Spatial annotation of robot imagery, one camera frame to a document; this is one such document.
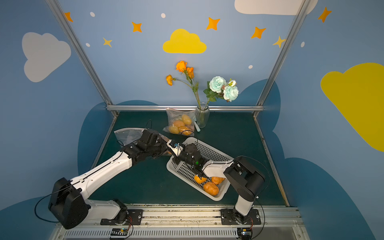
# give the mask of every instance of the white cloud decal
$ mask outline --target white cloud decal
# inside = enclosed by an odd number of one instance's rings
[[[25,75],[32,82],[40,82],[71,56],[71,47],[59,41],[50,33],[26,33],[22,47],[27,61],[24,65]]]
[[[296,15],[302,0],[235,0],[235,9],[243,14]],[[310,13],[317,4],[312,0],[307,8]]]

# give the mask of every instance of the basket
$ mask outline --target basket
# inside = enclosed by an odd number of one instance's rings
[[[217,150],[214,147],[209,146],[208,144],[198,141],[194,137],[187,138],[183,144],[188,145],[194,143],[197,146],[197,149],[200,151],[201,155],[209,160],[213,161],[230,161],[233,160],[233,157],[228,156],[227,154]],[[187,164],[185,162],[180,162],[179,164],[176,164],[172,161],[173,156],[170,158],[170,160],[167,163],[167,169],[171,173],[173,173],[175,176],[183,180],[184,182],[191,185],[193,188],[204,194],[205,196],[209,197],[210,199],[214,201],[220,201],[224,194],[227,192],[229,188],[229,181],[225,179],[222,181],[219,185],[219,192],[216,196],[212,196],[209,193],[205,192],[203,189],[203,186],[207,182],[211,182],[211,178],[208,178],[207,181],[203,182],[202,184],[198,184],[195,180],[195,174],[188,168]]]

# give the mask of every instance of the painted wall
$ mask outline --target painted wall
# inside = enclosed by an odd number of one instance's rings
[[[0,231],[48,239],[38,197],[90,168],[112,116],[44,0],[2,3],[0,23]]]
[[[258,116],[311,240],[384,239],[382,9],[319,0]]]
[[[60,0],[113,103],[196,104],[176,63],[194,67],[200,99],[215,76],[236,79],[240,96],[268,78],[300,0]],[[232,105],[253,105],[262,84]],[[219,100],[217,104],[226,104]]]

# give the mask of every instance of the orange rose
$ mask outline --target orange rose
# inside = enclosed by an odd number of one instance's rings
[[[166,77],[166,80],[167,80],[167,83],[168,83],[170,86],[172,86],[172,80],[173,80],[172,76],[171,76],[171,75],[168,75],[168,76]]]
[[[179,72],[184,72],[187,68],[187,63],[184,62],[184,61],[180,61],[177,65],[176,65],[176,70],[178,70]]]
[[[194,78],[195,75],[193,74],[193,68],[187,68],[187,73],[190,78]]]

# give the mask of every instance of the mounting plate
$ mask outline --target mounting plate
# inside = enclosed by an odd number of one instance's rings
[[[141,219],[143,215],[142,209],[128,209],[127,210],[127,218],[132,218],[132,225],[140,225]],[[115,219],[101,219],[100,225],[129,225],[129,221],[125,221],[124,224],[122,224],[121,220],[115,220]]]
[[[235,215],[233,213],[233,209],[221,209],[220,210],[220,216],[221,216],[221,224],[222,225],[239,225],[235,220]],[[251,225],[253,220],[253,225],[261,225],[261,219],[259,215],[259,211],[257,209],[251,209],[248,213],[248,215],[245,218],[244,224]]]

